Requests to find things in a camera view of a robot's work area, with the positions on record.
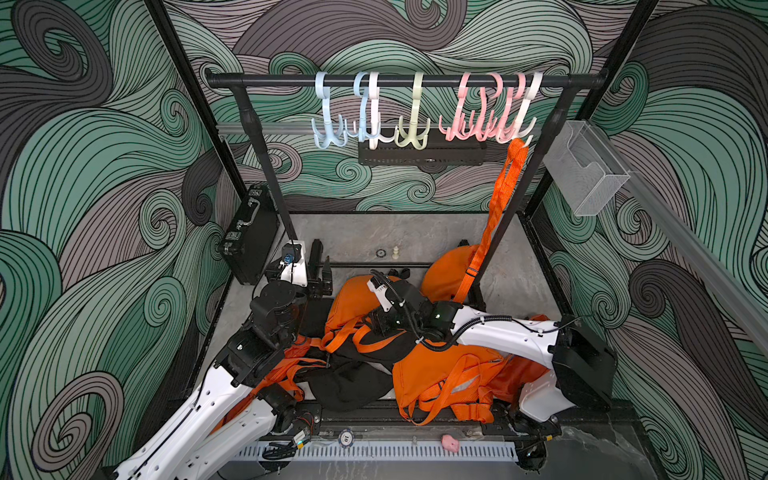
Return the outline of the orange crossbody bag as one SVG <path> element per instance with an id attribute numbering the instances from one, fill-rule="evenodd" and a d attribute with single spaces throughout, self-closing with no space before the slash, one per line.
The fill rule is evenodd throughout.
<path id="1" fill-rule="evenodd" d="M 321 349 L 328 353 L 340 351 L 350 341 L 360 354 L 384 353 L 412 340 L 412 335 L 401 328 L 391 333 L 376 333 L 371 312 L 381 306 L 378 297 L 371 291 L 372 275 L 361 275 L 346 281 L 336 295 L 328 314 Z"/>
<path id="2" fill-rule="evenodd" d="M 492 236 L 501 222 L 525 166 L 529 148 L 520 139 L 512 140 L 489 203 L 489 213 L 479 244 L 460 246 L 437 260 L 426 272 L 421 292 L 432 302 L 463 304 L 477 283 L 480 268 L 489 254 Z"/>

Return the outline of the black clothes rack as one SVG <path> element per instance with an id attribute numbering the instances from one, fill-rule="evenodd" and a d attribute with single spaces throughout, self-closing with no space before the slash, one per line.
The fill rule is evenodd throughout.
<path id="1" fill-rule="evenodd" d="M 525 197 L 525 192 L 534 180 L 537 169 L 543 162 L 545 155 L 551 148 L 556 136 L 562 131 L 565 125 L 569 108 L 576 99 L 577 94 L 582 90 L 589 90 L 588 100 L 591 101 L 597 93 L 604 93 L 603 87 L 608 87 L 608 70 L 604 69 L 600 74 L 583 74 L 575 75 L 570 74 L 567 76 L 543 76 L 541 80 L 541 86 L 562 88 L 561 95 L 558 98 L 554 109 L 547 117 L 544 126 L 542 127 L 541 135 L 538 143 L 535 147 L 534 153 L 531 156 L 527 164 L 524 164 L 524 170 L 521 170 L 521 176 L 519 182 L 513 182 L 516 190 L 513 191 L 510 199 L 504 202 L 502 207 L 506 213 L 500 219 L 500 223 L 494 230 L 494 234 L 491 238 L 490 245 L 486 256 L 480 266 L 477 267 L 474 280 L 473 289 L 476 293 L 480 292 L 481 279 L 486 275 L 487 270 L 492 264 L 492 259 L 496 253 L 501 241 L 503 240 L 506 231 L 508 230 L 513 218 L 519 215 L 519 209 Z M 378 86 L 385 88 L 404 88 L 412 86 L 413 79 L 416 74 L 412 75 L 384 75 L 379 77 L 377 81 Z M 244 73 L 213 73 L 210 69 L 204 71 L 204 78 L 207 80 L 210 87 L 224 88 L 230 90 L 238 105 L 238 112 L 240 114 L 240 124 L 244 128 L 244 132 L 249 137 L 249 141 L 256 149 L 256 154 L 259 159 L 264 157 L 267 160 L 266 140 L 263 134 L 262 122 L 256 113 L 252 102 L 249 100 L 247 88 L 255 87 L 310 87 L 314 85 L 314 78 L 310 75 L 251 75 Z M 331 75 L 328 77 L 326 83 L 329 87 L 347 87 L 353 85 L 352 75 Z M 428 75 L 422 80 L 422 86 L 430 87 L 458 87 L 460 84 L 460 77 L 453 75 Z M 275 205 L 278 209 L 281 219 L 285 226 L 288 227 L 289 236 L 295 235 L 293 224 L 286 207 L 284 197 L 280 186 L 278 185 L 276 174 L 271 170 L 271 164 L 265 165 L 267 168 L 266 178 L 270 188 L 274 189 L 273 193 L 276 194 Z"/>

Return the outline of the black bag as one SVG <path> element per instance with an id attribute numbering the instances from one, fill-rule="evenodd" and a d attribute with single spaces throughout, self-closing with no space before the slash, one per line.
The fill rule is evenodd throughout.
<path id="1" fill-rule="evenodd" d="M 305 380 L 320 405 L 334 412 L 360 409 L 393 389 L 390 374 L 365 362 L 344 359 L 309 372 Z"/>
<path id="2" fill-rule="evenodd" d="M 332 300 L 330 298 L 310 300 L 298 332 L 310 339 L 319 339 L 324 332 L 325 321 L 331 311 L 331 306 Z M 403 360 L 416 346 L 415 337 L 410 332 L 402 331 L 400 336 L 395 335 L 390 338 L 390 343 L 381 349 L 368 353 L 359 350 L 363 346 L 370 346 L 378 341 L 374 340 L 375 337 L 374 333 L 366 333 L 359 343 L 355 344 L 353 337 L 350 336 L 333 353 L 320 353 L 318 348 L 312 347 L 310 356 L 328 360 L 331 366 L 334 362 L 340 365 L 342 361 L 357 361 L 381 364 L 385 369 L 391 370 L 395 363 Z"/>

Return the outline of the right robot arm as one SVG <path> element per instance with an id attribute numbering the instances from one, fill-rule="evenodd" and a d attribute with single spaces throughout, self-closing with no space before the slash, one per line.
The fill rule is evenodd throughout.
<path id="1" fill-rule="evenodd" d="M 401 416 L 415 425 L 431 422 L 445 408 L 461 421 L 491 421 L 492 381 L 524 360 L 545 370 L 516 382 L 518 411 L 529 419 L 544 423 L 572 407 L 611 407 L 615 352 L 576 319 L 521 320 L 432 302 L 410 283 L 378 271 L 367 287 L 379 303 L 369 314 L 374 332 L 414 336 L 415 347 L 396 364 L 393 382 Z"/>

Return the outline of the orange backpack bag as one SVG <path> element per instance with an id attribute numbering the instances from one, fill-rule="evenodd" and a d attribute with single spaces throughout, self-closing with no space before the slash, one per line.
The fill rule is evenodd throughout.
<path id="1" fill-rule="evenodd" d="M 399 413 L 417 426 L 432 422 L 444 409 L 460 421 L 491 423 L 490 384 L 506 364 L 501 354 L 484 347 L 434 352 L 419 346 L 392 371 Z"/>

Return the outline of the black bag lower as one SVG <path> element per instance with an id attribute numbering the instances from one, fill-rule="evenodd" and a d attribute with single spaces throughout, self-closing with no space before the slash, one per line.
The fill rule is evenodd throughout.
<path id="1" fill-rule="evenodd" d="M 393 389 L 390 374 L 365 362 L 344 359 L 309 372 L 305 380 L 320 405 L 334 412 L 360 409 Z"/>

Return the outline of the orange bag front left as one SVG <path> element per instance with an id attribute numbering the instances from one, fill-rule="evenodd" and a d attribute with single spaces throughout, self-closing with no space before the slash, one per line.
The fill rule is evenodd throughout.
<path id="1" fill-rule="evenodd" d="M 257 394 L 264 388 L 277 384 L 286 390 L 294 400 L 303 401 L 305 393 L 300 388 L 295 376 L 302 370 L 325 367 L 326 360 L 314 358 L 309 355 L 312 349 L 321 351 L 324 349 L 320 338 L 300 336 L 298 340 L 285 352 L 285 358 L 254 388 L 244 399 L 238 402 L 214 427 L 211 434 L 220 430 L 224 425 L 234 420 L 256 399 Z"/>

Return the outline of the pink small object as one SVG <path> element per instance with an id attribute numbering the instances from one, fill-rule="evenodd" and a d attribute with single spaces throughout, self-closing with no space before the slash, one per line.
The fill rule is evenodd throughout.
<path id="1" fill-rule="evenodd" d="M 444 434 L 441 437 L 441 446 L 447 452 L 458 454 L 460 451 L 460 442 L 450 434 Z"/>

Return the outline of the black bag upper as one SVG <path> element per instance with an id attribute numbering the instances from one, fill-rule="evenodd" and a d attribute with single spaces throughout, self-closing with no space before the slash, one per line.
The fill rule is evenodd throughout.
<path id="1" fill-rule="evenodd" d="M 310 300 L 298 332 L 310 339 L 319 339 L 324 332 L 325 321 L 331 311 L 331 306 L 332 300 L 330 298 Z M 355 344 L 353 337 L 350 336 L 333 353 L 320 353 L 318 348 L 312 347 L 310 356 L 328 360 L 331 366 L 334 362 L 340 365 L 342 361 L 357 361 L 381 364 L 385 369 L 391 370 L 395 363 L 403 360 L 416 346 L 415 337 L 410 332 L 402 331 L 400 336 L 395 335 L 390 338 L 390 343 L 381 349 L 368 353 L 359 350 L 363 346 L 370 346 L 378 341 L 374 340 L 375 337 L 374 333 L 366 333 L 359 343 Z"/>

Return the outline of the aluminium wall rail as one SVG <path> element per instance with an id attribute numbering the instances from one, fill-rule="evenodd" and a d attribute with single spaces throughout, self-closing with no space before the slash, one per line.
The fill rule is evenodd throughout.
<path id="1" fill-rule="evenodd" d="M 743 279 L 728 270 L 696 234 L 698 220 L 693 213 L 693 201 L 660 148 L 637 134 L 621 133 L 611 138 L 600 127 L 596 131 L 615 150 L 619 163 L 629 174 L 625 188 L 645 208 L 718 304 L 730 312 L 749 339 L 766 351 L 767 301 L 755 297 Z"/>

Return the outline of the light blue hook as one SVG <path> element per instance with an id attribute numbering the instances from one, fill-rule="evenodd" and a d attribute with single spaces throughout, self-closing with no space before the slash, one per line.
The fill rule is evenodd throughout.
<path id="1" fill-rule="evenodd" d="M 331 88 L 325 84 L 326 73 L 318 72 L 314 79 L 314 91 L 316 97 L 321 101 L 322 128 L 316 124 L 316 120 L 311 120 L 311 128 L 314 135 L 314 142 L 317 148 L 327 149 L 330 145 L 344 147 L 348 143 L 348 134 L 346 123 L 341 115 L 337 122 L 331 117 L 330 100 Z"/>
<path id="2" fill-rule="evenodd" d="M 367 131 L 366 122 L 366 108 L 369 100 L 369 89 L 362 85 L 363 80 L 367 76 L 367 72 L 359 72 L 356 74 L 353 82 L 353 94 L 359 99 L 358 118 L 353 121 L 353 135 L 357 138 L 359 143 L 368 140 L 370 137 Z"/>

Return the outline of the front poker chip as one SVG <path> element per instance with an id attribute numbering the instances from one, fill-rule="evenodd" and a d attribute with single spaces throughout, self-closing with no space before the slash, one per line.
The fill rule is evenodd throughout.
<path id="1" fill-rule="evenodd" d="M 349 448 L 354 444 L 355 436 L 350 429 L 342 430 L 338 435 L 338 443 L 342 448 Z"/>

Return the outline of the black hard case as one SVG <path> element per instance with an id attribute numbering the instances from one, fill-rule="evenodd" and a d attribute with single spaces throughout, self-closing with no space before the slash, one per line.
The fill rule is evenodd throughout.
<path id="1" fill-rule="evenodd" d="M 259 282 L 278 227 L 278 213 L 268 187 L 252 185 L 218 248 L 240 284 Z"/>

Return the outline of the pale green hook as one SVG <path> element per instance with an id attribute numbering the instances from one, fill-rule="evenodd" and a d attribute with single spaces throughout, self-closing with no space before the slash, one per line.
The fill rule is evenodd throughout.
<path id="1" fill-rule="evenodd" d="M 416 150 L 424 150 L 428 144 L 428 136 L 431 128 L 431 120 L 427 119 L 426 126 L 419 130 L 419 113 L 423 94 L 422 72 L 417 72 L 413 77 L 411 89 L 411 110 L 408 126 L 404 126 L 404 118 L 399 117 L 394 143 L 400 148 L 413 147 Z"/>

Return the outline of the rust red bag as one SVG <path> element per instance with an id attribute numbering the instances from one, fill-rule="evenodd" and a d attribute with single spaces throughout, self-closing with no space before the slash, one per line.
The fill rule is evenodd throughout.
<path id="1" fill-rule="evenodd" d="M 515 403 L 525 384 L 534 382 L 550 370 L 533 360 L 521 356 L 509 356 L 504 367 L 490 383 L 490 389 L 498 400 Z"/>

